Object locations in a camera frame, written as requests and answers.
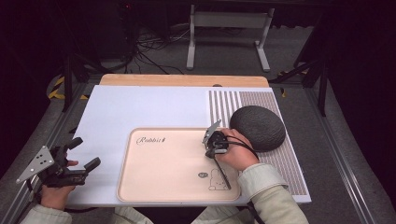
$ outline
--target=white metal stand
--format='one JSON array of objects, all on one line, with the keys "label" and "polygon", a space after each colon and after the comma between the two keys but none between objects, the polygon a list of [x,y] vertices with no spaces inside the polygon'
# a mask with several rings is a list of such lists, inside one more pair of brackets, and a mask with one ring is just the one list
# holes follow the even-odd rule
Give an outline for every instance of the white metal stand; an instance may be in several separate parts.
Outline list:
[{"label": "white metal stand", "polygon": [[255,28],[262,29],[261,40],[255,41],[256,50],[259,54],[264,72],[270,71],[267,57],[263,49],[271,20],[274,16],[274,9],[270,8],[267,13],[238,13],[238,12],[203,12],[195,11],[191,5],[190,14],[190,45],[187,55],[187,69],[192,70],[195,58],[195,26],[205,27],[234,27],[234,28]]}]

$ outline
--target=rabbit logo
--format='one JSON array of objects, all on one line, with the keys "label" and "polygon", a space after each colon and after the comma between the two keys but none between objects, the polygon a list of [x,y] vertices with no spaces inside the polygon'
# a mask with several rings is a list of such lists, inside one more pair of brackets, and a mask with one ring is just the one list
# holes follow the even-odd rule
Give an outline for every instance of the rabbit logo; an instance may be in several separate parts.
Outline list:
[{"label": "rabbit logo", "polygon": [[225,190],[228,189],[223,178],[221,177],[220,170],[213,169],[210,176],[210,190]]},{"label": "rabbit logo", "polygon": [[199,173],[198,176],[201,178],[206,178],[206,177],[208,177],[208,174],[207,173]]},{"label": "rabbit logo", "polygon": [[163,143],[165,141],[165,138],[161,137],[139,137],[136,140],[136,144],[141,146],[146,143]]}]

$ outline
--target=gray round cushion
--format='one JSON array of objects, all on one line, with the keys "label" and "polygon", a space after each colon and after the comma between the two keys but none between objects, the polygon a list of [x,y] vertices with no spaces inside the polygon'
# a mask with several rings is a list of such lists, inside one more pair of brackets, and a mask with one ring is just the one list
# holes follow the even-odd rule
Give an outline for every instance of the gray round cushion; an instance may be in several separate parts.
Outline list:
[{"label": "gray round cushion", "polygon": [[271,110],[248,105],[237,109],[230,119],[230,128],[244,135],[255,151],[270,151],[282,145],[286,129]]}]

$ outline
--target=beige tray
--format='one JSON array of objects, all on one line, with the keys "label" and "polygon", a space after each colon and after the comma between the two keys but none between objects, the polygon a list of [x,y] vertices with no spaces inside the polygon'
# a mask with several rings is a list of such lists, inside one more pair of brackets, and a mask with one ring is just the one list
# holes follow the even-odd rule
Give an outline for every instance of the beige tray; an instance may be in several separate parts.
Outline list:
[{"label": "beige tray", "polygon": [[233,201],[240,195],[238,172],[205,156],[206,128],[138,128],[129,138],[118,187],[124,202]]}]

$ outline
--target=sleeve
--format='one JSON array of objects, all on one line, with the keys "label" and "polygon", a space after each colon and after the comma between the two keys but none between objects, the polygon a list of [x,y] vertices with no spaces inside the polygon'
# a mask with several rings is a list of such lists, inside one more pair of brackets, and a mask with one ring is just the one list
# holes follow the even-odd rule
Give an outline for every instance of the sleeve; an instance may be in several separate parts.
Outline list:
[{"label": "sleeve", "polygon": [[241,174],[238,182],[242,193],[254,203],[266,224],[308,223],[274,166],[264,163],[252,165]]},{"label": "sleeve", "polygon": [[70,214],[57,209],[47,208],[40,204],[33,207],[21,224],[70,224]]}]

